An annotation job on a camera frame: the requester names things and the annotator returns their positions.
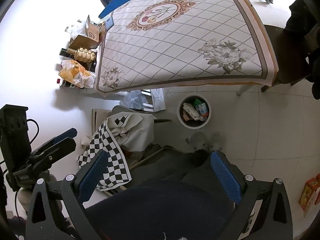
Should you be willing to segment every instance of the chair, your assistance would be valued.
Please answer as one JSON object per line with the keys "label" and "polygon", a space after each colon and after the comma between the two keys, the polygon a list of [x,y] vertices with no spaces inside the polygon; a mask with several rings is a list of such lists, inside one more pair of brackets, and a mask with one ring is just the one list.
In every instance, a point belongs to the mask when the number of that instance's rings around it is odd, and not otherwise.
{"label": "chair", "polygon": [[[29,208],[27,239],[74,239],[62,226],[60,210],[54,204],[56,199],[64,201],[82,240],[104,239],[86,218],[82,203],[92,195],[104,171],[100,164],[108,157],[107,152],[100,150],[76,175],[49,183],[39,179]],[[290,205],[281,179],[264,182],[251,175],[244,176],[220,151],[212,153],[211,165],[228,197],[236,203],[223,229],[212,239],[237,240],[244,236],[246,240],[292,240]],[[260,209],[255,208],[257,201],[261,202]]]}
{"label": "chair", "polygon": [[[265,25],[270,38],[273,50],[279,66],[279,71],[272,84],[291,84],[292,86],[311,75],[311,68],[306,61],[308,53],[302,47],[294,33],[290,33],[283,28]],[[263,86],[261,92],[269,89]]]}

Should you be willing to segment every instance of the wooden chair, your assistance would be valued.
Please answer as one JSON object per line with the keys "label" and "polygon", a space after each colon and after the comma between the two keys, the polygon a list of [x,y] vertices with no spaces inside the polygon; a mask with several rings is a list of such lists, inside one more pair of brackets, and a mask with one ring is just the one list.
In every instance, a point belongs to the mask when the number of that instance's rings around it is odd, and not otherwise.
{"label": "wooden chair", "polygon": [[[265,25],[279,66],[279,71],[272,84],[291,84],[292,86],[311,75],[311,68],[306,61],[308,53],[294,34],[280,27]],[[263,86],[261,92],[269,89]]]}

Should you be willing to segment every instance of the floral tablecloth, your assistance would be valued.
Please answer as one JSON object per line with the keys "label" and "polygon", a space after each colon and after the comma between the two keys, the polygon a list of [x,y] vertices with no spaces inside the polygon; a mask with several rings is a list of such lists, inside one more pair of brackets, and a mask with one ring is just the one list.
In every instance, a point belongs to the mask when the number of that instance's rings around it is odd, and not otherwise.
{"label": "floral tablecloth", "polygon": [[248,0],[131,0],[112,13],[97,66],[102,94],[179,85],[271,86],[277,63]]}

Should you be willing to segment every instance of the orange box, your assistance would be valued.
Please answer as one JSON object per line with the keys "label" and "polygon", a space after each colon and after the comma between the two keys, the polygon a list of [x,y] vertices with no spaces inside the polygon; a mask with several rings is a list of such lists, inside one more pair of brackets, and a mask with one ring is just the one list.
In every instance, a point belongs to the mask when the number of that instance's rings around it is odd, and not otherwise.
{"label": "orange box", "polygon": [[[320,174],[316,176],[316,180],[318,181],[318,184],[320,184]],[[316,198],[315,205],[318,205],[319,203],[320,203],[320,192],[318,193],[318,196]]]}
{"label": "orange box", "polygon": [[309,179],[304,186],[299,205],[303,209],[305,215],[309,211],[311,205],[315,203],[320,190],[319,186],[320,184],[315,178]]}

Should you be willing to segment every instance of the grid pattern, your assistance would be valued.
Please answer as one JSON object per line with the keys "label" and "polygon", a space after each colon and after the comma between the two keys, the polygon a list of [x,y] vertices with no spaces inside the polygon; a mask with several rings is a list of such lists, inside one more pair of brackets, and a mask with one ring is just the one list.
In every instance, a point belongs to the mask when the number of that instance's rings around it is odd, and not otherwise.
{"label": "grid pattern", "polygon": [[[247,25],[233,0],[189,0],[196,2],[170,23],[148,31],[132,31],[127,25],[146,7],[163,0],[132,0],[113,14],[115,25],[108,31],[100,76],[117,67],[124,76],[118,88],[201,77],[261,76],[261,64]],[[233,42],[253,55],[242,69],[226,73],[209,65],[198,50],[210,39]],[[103,86],[103,91],[111,88]]]}
{"label": "grid pattern", "polygon": [[[119,125],[124,124],[125,117],[116,119]],[[103,149],[110,154],[108,163],[106,165],[105,173],[100,179],[97,189],[100,191],[114,189],[120,185],[126,184],[131,180],[128,165],[126,164],[124,155],[107,127],[107,120],[96,131],[94,138],[90,142],[87,151],[85,151],[78,158],[78,166],[81,168],[90,162],[96,153]]]}

